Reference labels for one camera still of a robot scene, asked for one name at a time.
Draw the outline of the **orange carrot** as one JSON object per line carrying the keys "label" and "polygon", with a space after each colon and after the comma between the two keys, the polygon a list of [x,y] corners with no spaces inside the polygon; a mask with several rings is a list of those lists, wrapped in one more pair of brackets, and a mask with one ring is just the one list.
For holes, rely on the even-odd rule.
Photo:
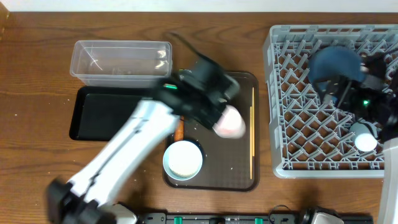
{"label": "orange carrot", "polygon": [[183,138],[184,138],[184,119],[183,117],[181,117],[174,133],[174,141],[175,142],[181,141],[183,140]]}

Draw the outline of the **dark blue plate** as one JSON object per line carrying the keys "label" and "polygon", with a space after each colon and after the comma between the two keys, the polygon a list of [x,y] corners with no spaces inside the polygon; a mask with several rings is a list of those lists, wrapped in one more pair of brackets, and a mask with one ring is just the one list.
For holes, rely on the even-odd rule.
{"label": "dark blue plate", "polygon": [[361,71],[361,63],[361,57],[353,50],[329,46],[310,57],[307,77],[313,89],[321,95],[326,90],[328,80],[343,77],[363,82],[366,76]]}

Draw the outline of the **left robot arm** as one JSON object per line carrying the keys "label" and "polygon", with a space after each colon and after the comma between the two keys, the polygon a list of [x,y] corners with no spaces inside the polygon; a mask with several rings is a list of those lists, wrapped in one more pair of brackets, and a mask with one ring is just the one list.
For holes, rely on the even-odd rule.
{"label": "left robot arm", "polygon": [[226,118],[241,118],[229,105],[239,83],[210,59],[199,59],[177,77],[161,78],[143,97],[103,150],[68,182],[53,180],[46,189],[50,223],[136,223],[136,215],[116,203],[124,183],[153,148],[172,134],[181,118],[207,129]]}

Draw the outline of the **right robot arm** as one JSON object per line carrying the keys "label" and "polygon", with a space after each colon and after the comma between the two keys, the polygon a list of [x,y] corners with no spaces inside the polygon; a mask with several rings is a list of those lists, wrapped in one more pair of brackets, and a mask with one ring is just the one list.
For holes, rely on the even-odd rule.
{"label": "right robot arm", "polygon": [[391,81],[392,91],[385,93],[385,56],[327,47],[309,60],[308,79],[322,102],[381,125],[384,184],[378,223],[397,223],[397,78]]}

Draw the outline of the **small pink cup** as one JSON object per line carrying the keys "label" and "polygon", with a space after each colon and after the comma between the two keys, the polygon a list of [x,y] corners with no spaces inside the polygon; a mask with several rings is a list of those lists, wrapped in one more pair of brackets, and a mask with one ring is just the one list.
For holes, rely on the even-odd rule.
{"label": "small pink cup", "polygon": [[231,105],[226,105],[213,130],[221,138],[238,139],[245,134],[246,125],[239,111]]}

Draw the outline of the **small blue cup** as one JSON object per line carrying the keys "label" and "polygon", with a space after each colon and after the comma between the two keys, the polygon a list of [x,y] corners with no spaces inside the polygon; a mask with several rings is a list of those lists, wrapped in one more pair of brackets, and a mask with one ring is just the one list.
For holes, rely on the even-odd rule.
{"label": "small blue cup", "polygon": [[354,134],[355,147],[363,152],[369,152],[377,146],[377,131],[375,125],[367,121],[354,123],[349,131]]}

